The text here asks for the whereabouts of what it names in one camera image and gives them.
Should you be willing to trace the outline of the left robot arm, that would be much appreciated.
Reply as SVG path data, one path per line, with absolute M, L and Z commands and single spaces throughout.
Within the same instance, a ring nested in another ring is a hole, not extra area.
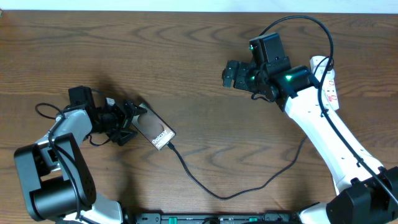
M 135 223 L 136 217 L 118 201 L 97 193 L 80 146 L 101 133 L 125 145 L 137 135 L 129 128 L 133 118 L 147 110 L 111 98 L 97 107 L 87 86 L 71 88 L 68 94 L 70 104 L 57 111 L 47 134 L 14 153 L 28 214 L 37 222 Z

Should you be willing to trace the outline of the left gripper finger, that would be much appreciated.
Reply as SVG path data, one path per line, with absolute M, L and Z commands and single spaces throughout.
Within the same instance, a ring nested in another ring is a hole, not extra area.
M 130 129 L 121 129 L 116 134 L 114 142 L 118 144 L 118 146 L 123 146 L 133 138 L 137 136 L 137 132 Z
M 133 119 L 135 116 L 146 114 L 147 110 L 143 107 L 136 106 L 133 102 L 129 100 L 123 101 L 123 108 L 126 112 L 127 119 Z

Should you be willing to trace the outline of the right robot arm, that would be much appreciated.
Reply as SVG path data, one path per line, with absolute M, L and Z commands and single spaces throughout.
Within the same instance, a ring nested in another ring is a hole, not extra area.
M 319 85 L 327 58 L 314 56 L 310 66 L 291 67 L 279 34 L 249 41 L 249 63 L 230 60 L 223 70 L 223 85 L 277 103 L 313 143 L 329 168 L 336 197 L 299 211 L 301 223 L 387 223 L 397 219 L 397 204 L 375 178 L 357 162 L 357 154 L 386 187 L 397 194 L 397 168 L 389 170 L 373 157 L 342 122 L 336 111 L 334 70 Z

